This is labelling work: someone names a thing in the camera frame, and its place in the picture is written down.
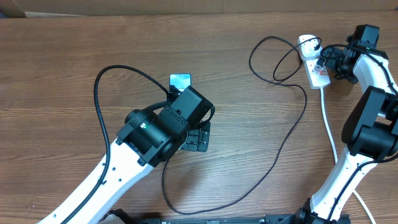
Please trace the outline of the Samsung Galaxy smartphone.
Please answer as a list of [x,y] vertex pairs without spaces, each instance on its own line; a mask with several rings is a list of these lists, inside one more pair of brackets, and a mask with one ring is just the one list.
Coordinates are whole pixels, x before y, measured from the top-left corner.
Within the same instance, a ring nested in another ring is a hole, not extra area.
[[192,84],[192,78],[189,73],[174,73],[169,76],[169,85],[174,86],[179,91],[184,91]]

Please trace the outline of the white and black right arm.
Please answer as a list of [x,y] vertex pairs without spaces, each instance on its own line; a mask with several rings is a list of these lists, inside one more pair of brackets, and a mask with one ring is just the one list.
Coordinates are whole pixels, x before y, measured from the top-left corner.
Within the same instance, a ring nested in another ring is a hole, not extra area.
[[341,211],[364,176],[378,164],[397,159],[397,85],[388,68],[388,56],[377,49],[379,28],[358,25],[346,44],[321,47],[314,35],[297,40],[310,86],[322,89],[337,80],[361,86],[363,95],[341,133],[345,147],[321,188],[284,223],[349,223]]

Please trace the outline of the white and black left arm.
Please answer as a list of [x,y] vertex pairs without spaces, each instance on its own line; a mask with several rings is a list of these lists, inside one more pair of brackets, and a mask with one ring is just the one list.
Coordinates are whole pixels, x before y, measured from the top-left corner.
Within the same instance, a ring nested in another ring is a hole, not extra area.
[[215,107],[188,86],[173,102],[131,111],[91,174],[42,223],[98,223],[121,196],[179,149],[206,152]]

